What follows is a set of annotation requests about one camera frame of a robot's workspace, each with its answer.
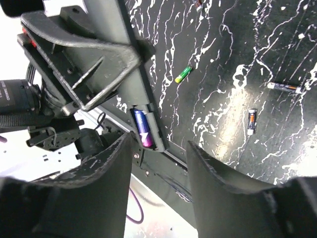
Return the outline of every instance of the white paint splatter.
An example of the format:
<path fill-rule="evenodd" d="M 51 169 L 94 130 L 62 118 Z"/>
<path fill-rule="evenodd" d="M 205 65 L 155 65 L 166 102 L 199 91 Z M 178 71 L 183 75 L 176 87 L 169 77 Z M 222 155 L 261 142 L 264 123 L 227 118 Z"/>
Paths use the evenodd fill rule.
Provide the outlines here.
<path fill-rule="evenodd" d="M 312 77 L 310 79 L 308 79 L 305 83 L 305 88 L 307 90 L 311 90 L 312 84 L 317 81 L 317 62 L 315 64 L 314 68 L 310 71 L 310 73 L 311 73 Z"/>
<path fill-rule="evenodd" d="M 304 38 L 304 37 L 305 37 L 305 35 L 304 35 L 303 33 L 301 33 L 301 34 L 298 35 L 298 39 L 302 39 L 302 38 Z"/>

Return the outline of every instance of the table surface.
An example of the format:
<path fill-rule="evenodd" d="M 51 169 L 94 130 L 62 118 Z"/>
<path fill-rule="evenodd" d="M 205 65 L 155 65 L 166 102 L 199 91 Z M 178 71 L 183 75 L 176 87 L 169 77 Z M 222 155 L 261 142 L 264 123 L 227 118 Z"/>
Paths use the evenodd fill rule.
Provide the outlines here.
<path fill-rule="evenodd" d="M 314 0 L 128 0 L 136 35 L 156 54 L 146 63 L 168 139 L 193 140 L 251 177 L 278 184 L 315 176 L 317 6 Z M 194 70 L 180 84 L 187 66 Z M 269 82 L 303 94 L 270 90 Z M 126 104 L 117 97 L 121 110 Z M 248 109 L 258 110 L 247 135 Z"/>

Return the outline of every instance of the screw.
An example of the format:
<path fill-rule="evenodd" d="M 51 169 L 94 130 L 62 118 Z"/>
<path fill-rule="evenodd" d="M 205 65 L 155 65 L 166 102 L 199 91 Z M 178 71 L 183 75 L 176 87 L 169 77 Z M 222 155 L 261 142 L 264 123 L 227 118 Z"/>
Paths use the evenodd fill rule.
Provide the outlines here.
<path fill-rule="evenodd" d="M 68 74 L 72 74 L 73 72 L 74 72 L 74 69 L 73 69 L 73 68 L 68 68 L 68 69 L 67 69 L 67 73 L 68 73 Z"/>
<path fill-rule="evenodd" d="M 93 97 L 94 97 L 94 96 L 93 96 L 92 94 L 88 94 L 86 98 L 87 98 L 88 100 L 91 100 Z"/>

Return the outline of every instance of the black cable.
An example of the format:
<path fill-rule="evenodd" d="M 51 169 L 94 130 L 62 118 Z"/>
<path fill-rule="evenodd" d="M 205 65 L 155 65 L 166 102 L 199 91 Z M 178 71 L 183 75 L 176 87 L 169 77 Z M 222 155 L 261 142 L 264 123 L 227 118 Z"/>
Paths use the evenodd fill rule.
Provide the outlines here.
<path fill-rule="evenodd" d="M 100 113 L 97 118 L 98 125 L 96 126 L 95 130 L 97 130 L 99 127 L 101 127 L 103 130 L 105 129 L 103 126 L 103 122 L 105 119 L 106 119 L 106 113 Z"/>
<path fill-rule="evenodd" d="M 28 81 L 31 85 L 33 84 L 34 81 L 34 76 L 35 76 L 35 68 L 34 66 L 31 64 L 31 62 L 29 63 L 28 69 L 26 70 L 26 81 Z"/>
<path fill-rule="evenodd" d="M 138 204 L 138 207 L 139 207 L 140 212 L 141 212 L 141 219 L 140 219 L 139 221 L 136 221 L 136 220 L 134 220 L 133 218 L 131 218 L 128 214 L 127 214 L 127 219 L 128 219 L 130 222 L 133 222 L 134 224 L 139 225 L 139 224 L 143 223 L 143 221 L 144 221 L 143 208 L 141 207 L 141 204 L 140 204 L 140 202 L 139 202 L 137 196 L 135 195 L 134 191 L 133 191 L 131 188 L 129 188 L 129 190 L 130 190 L 130 192 L 131 192 L 131 194 L 132 194 L 134 200 L 135 200 L 136 203 Z"/>

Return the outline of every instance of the battery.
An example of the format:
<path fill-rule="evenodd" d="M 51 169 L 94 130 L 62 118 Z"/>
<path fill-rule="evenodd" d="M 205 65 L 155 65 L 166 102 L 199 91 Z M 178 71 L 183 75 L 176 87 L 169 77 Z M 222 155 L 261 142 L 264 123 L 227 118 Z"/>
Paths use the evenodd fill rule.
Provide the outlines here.
<path fill-rule="evenodd" d="M 176 83 L 180 83 L 181 81 L 184 80 L 184 78 L 190 73 L 193 67 L 187 66 L 180 74 L 179 76 L 175 79 Z"/>
<path fill-rule="evenodd" d="M 150 127 L 145 114 L 140 110 L 134 110 L 134 116 L 137 123 L 139 135 L 142 145 L 144 147 L 151 147 L 154 145 Z"/>
<path fill-rule="evenodd" d="M 192 3 L 194 4 L 197 12 L 201 12 L 203 10 L 203 5 L 200 0 L 192 0 Z"/>
<path fill-rule="evenodd" d="M 253 135 L 256 130 L 256 109 L 249 109 L 248 135 Z"/>
<path fill-rule="evenodd" d="M 277 89 L 280 91 L 284 92 L 290 92 L 290 93 L 302 93 L 302 88 L 301 87 L 296 87 L 296 86 L 291 86 L 291 85 L 286 85 L 286 84 L 281 84 L 281 83 L 268 83 L 267 87 L 269 89 Z"/>

